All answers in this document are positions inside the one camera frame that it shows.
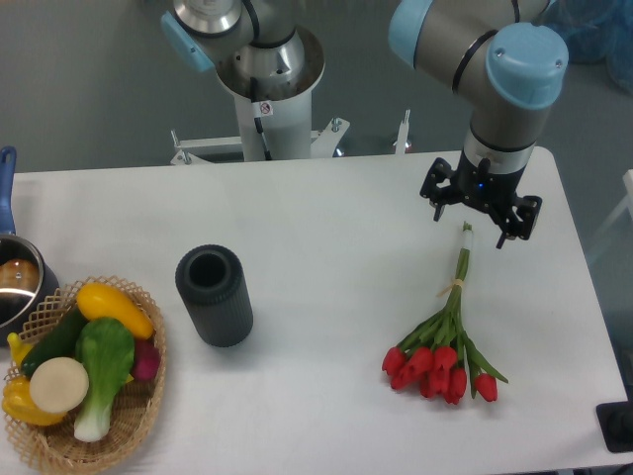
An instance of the pot handle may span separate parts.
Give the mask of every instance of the pot handle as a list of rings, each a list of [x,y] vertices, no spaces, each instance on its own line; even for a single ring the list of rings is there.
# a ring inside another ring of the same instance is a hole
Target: pot handle
[[[11,212],[11,193],[17,158],[18,153],[12,146],[5,146],[0,151],[0,234],[3,235],[16,233],[16,224]]]

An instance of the white table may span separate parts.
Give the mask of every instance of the white table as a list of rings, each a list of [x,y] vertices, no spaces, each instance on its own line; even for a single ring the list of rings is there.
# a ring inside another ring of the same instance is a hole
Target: white table
[[[456,152],[441,153],[452,163]],[[153,432],[113,473],[492,474],[630,462],[594,408],[625,392],[551,154],[519,187],[543,197],[530,241],[495,249],[489,217],[418,196],[436,154],[20,174],[18,234],[60,282],[119,275],[168,331]],[[445,301],[464,220],[475,246],[469,334],[505,374],[499,401],[397,394],[387,349]],[[219,243],[241,259],[255,314],[240,345],[197,336],[174,285],[180,258]],[[9,361],[0,352],[1,370]],[[28,473],[3,437],[3,473]]]

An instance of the red tulip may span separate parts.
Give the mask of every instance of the red tulip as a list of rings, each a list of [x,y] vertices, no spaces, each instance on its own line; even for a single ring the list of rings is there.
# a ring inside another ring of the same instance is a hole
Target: red tulip
[[[428,373],[428,385],[437,394],[448,393],[451,373],[448,369],[436,369]]]
[[[457,363],[457,351],[450,346],[440,346],[435,350],[433,369],[450,369]]]
[[[489,403],[497,400],[497,379],[487,373],[475,378],[475,389]]]
[[[415,376],[413,376],[409,371],[405,371],[405,369],[403,368],[396,376],[392,378],[392,389],[400,391],[416,379],[417,378]]]
[[[407,362],[407,356],[397,347],[394,346],[383,360],[383,371],[387,371],[389,376],[396,376]]]
[[[446,401],[447,404],[454,404],[455,406],[457,406],[460,399],[462,399],[459,396],[452,394],[450,391],[448,393],[442,394],[442,396],[444,397],[444,401]]]
[[[464,368],[453,368],[451,370],[451,381],[449,384],[448,392],[454,396],[457,396],[458,401],[462,399],[466,392],[466,370]]]
[[[426,399],[433,399],[436,395],[428,382],[428,374],[423,374],[422,379],[419,381],[419,394]]]
[[[407,361],[403,371],[408,371],[415,379],[433,369],[433,353],[427,347],[418,348]]]

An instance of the green cucumber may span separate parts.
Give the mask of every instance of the green cucumber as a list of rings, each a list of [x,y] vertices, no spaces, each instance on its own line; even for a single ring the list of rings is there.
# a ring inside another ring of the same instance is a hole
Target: green cucumber
[[[22,360],[20,372],[31,378],[42,363],[60,356],[72,356],[79,334],[87,324],[88,320],[81,315],[79,309],[72,308],[59,320],[57,326],[27,353]]]

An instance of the tulip bouquet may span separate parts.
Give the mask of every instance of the tulip bouquet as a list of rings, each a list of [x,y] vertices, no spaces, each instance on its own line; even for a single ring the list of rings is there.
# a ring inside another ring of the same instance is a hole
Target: tulip bouquet
[[[392,378],[393,389],[399,391],[418,383],[424,398],[441,395],[448,404],[455,405],[466,392],[466,363],[473,398],[480,393],[486,401],[496,401],[497,380],[507,383],[477,350],[462,324],[462,286],[473,241],[473,228],[468,223],[464,223],[463,237],[455,279],[439,294],[441,297],[450,291],[446,305],[391,348],[383,361],[383,371]]]

